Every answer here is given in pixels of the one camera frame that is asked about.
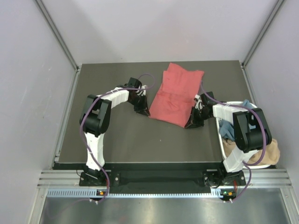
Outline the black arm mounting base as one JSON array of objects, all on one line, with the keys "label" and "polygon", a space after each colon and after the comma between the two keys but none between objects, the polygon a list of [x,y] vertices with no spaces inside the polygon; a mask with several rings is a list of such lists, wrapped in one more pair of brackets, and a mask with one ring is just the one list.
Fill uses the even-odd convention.
[{"label": "black arm mounting base", "polygon": [[243,171],[229,173],[222,162],[106,163],[110,186],[129,183],[188,183],[201,187],[244,186]]}]

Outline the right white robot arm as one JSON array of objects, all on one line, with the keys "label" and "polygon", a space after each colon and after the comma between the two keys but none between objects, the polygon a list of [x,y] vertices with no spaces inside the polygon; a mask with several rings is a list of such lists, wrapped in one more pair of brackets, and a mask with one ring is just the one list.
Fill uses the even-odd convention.
[{"label": "right white robot arm", "polygon": [[206,176],[207,183],[219,181],[228,185],[242,176],[242,169],[257,151],[265,153],[272,136],[262,109],[237,102],[217,101],[212,92],[196,95],[195,105],[185,125],[186,129],[204,125],[205,120],[216,118],[233,128],[235,147],[217,168],[216,174]]}]

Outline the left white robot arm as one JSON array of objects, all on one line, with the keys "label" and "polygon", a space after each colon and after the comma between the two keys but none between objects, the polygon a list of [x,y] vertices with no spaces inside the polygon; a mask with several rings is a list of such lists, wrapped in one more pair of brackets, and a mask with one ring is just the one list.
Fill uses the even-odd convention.
[{"label": "left white robot arm", "polygon": [[122,103],[130,103],[136,113],[149,116],[146,90],[149,87],[131,77],[129,82],[100,95],[86,98],[79,120],[80,136],[87,149],[87,162],[81,174],[81,185],[102,186],[109,183],[104,170],[104,137],[110,124],[111,110]]}]

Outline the red t shirt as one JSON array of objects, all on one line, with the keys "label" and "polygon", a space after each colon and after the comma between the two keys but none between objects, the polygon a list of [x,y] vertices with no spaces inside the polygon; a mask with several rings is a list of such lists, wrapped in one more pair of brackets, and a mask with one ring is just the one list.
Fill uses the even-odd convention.
[{"label": "red t shirt", "polygon": [[185,70],[170,63],[163,72],[163,79],[149,112],[151,119],[185,127],[195,105],[194,98],[199,92],[204,71]]}]

